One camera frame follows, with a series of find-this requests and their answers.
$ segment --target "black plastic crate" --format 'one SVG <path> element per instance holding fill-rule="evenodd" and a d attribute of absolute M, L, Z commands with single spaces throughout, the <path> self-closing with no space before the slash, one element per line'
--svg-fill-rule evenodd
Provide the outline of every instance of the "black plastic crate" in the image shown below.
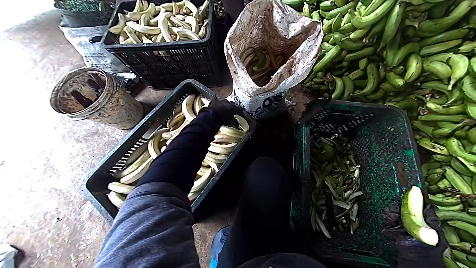
<path fill-rule="evenodd" d="M 174 108 L 181 103 L 186 96 L 200 93 L 206 98 L 211 98 L 215 93 L 193 79 L 185 80 L 161 103 L 159 103 L 142 121 L 140 121 L 122 140 L 114 147 L 93 170 L 84 178 L 82 191 L 95 208 L 103 215 L 109 224 L 112 224 L 118 209 L 109 201 L 107 194 L 108 184 L 117 181 L 111 174 L 124 166 L 127 157 L 141 144 L 146 142 L 155 130 L 160 129 L 172 116 Z M 202 200 L 220 179 L 226 168 L 240 152 L 247 140 L 255 130 L 255 121 L 247 116 L 249 131 L 235 147 L 228 159 L 223 163 L 218 172 L 213 176 L 200 195 L 192 203 L 192 213 L 198 208 Z"/>
<path fill-rule="evenodd" d="M 170 0 L 150 0 L 160 5 Z M 191 0 L 201 6 L 204 0 Z M 135 0 L 116 6 L 108 27 L 118 22 L 118 12 L 133 10 Z M 220 38 L 225 31 L 213 17 L 213 0 L 208 8 L 207 35 L 201 40 L 173 41 L 149 44 L 119 44 L 119 36 L 106 31 L 101 45 L 114 54 L 144 83 L 153 89 L 173 89 L 185 79 L 194 79 L 207 87 L 222 85 L 224 68 Z"/>

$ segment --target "plastic crate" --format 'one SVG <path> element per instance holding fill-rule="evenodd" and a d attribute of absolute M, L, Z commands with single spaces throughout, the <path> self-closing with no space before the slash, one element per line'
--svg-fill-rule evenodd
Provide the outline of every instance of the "plastic crate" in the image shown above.
<path fill-rule="evenodd" d="M 121 2 L 109 21 L 118 22 L 119 10 L 133 10 L 135 0 Z M 157 5 L 170 0 L 149 0 Z M 191 0 L 197 7 L 204 0 Z M 222 85 L 223 46 L 219 46 L 220 29 L 213 17 L 213 1 L 208 9 L 207 35 L 197 41 L 173 41 L 149 44 L 119 44 L 119 36 L 106 31 L 101 45 L 114 54 L 144 83 L 153 89 L 173 89 L 185 79 L 195 79 L 207 87 Z"/>
<path fill-rule="evenodd" d="M 109 224 L 112 224 L 118 212 L 118 209 L 107 197 L 107 194 L 110 192 L 110 190 L 108 190 L 108 184 L 117 181 L 117 179 L 111 175 L 112 172 L 122 168 L 125 160 L 132 151 L 148 140 L 155 130 L 165 125 L 167 120 L 172 116 L 174 108 L 179 105 L 186 96 L 196 93 L 200 93 L 206 98 L 211 98 L 215 95 L 210 89 L 195 80 L 189 79 L 183 81 L 167 98 L 142 119 L 142 121 L 140 121 L 84 178 L 82 185 L 83 193 Z M 246 119 L 249 123 L 249 131 L 245 137 L 241 139 L 201 194 L 192 203 L 192 213 L 198 208 L 202 200 L 207 196 L 208 192 L 220 179 L 226 168 L 253 134 L 256 125 L 255 121 L 249 116 L 247 116 Z"/>
<path fill-rule="evenodd" d="M 350 139 L 364 194 L 360 227 L 354 235 L 332 230 L 332 239 L 314 232 L 309 219 L 309 139 L 343 133 Z M 291 223 L 304 252 L 318 260 L 359 267 L 394 266 L 396 249 L 382 234 L 380 215 L 408 186 L 424 186 L 411 125 L 393 106 L 330 101 L 308 124 L 295 128 Z"/>

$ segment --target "concrete floor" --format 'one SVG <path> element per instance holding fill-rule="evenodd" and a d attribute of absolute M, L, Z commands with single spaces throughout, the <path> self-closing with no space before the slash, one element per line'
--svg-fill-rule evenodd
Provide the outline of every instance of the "concrete floor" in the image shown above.
<path fill-rule="evenodd" d="M 81 181 L 128 132 L 72 121 L 51 109 L 56 81 L 84 65 L 59 21 L 51 10 L 0 32 L 0 242 L 24 251 L 21 268 L 93 265 L 110 226 L 81 193 Z M 215 90 L 224 96 L 231 92 L 230 87 Z M 136 98 L 153 107 L 169 92 L 146 89 Z M 296 90 L 290 96 L 301 98 Z M 302 110 L 299 105 L 291 109 L 294 117 Z M 209 266 L 213 236 L 229 224 L 232 213 L 193 226 L 202 267 Z"/>

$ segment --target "blue shoe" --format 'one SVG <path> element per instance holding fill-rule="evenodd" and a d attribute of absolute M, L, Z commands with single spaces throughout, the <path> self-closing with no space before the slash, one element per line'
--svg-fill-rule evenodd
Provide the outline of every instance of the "blue shoe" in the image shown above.
<path fill-rule="evenodd" d="M 225 241 L 227 240 L 228 230 L 230 226 L 225 226 L 220 231 L 217 232 L 213 241 L 211 242 L 211 256 L 210 256 L 210 268 L 217 268 L 218 265 L 218 254 L 221 252 Z"/>

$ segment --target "knee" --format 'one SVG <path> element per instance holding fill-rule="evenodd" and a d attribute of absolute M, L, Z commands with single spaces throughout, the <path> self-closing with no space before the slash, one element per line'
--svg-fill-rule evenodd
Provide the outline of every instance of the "knee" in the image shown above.
<path fill-rule="evenodd" d="M 257 158 L 249 167 L 259 167 L 266 169 L 273 169 L 279 167 L 282 169 L 281 165 L 272 157 L 262 156 Z"/>
<path fill-rule="evenodd" d="M 263 156 L 257 158 L 246 172 L 248 183 L 269 187 L 282 187 L 290 183 L 288 175 L 281 165 L 273 158 Z"/>

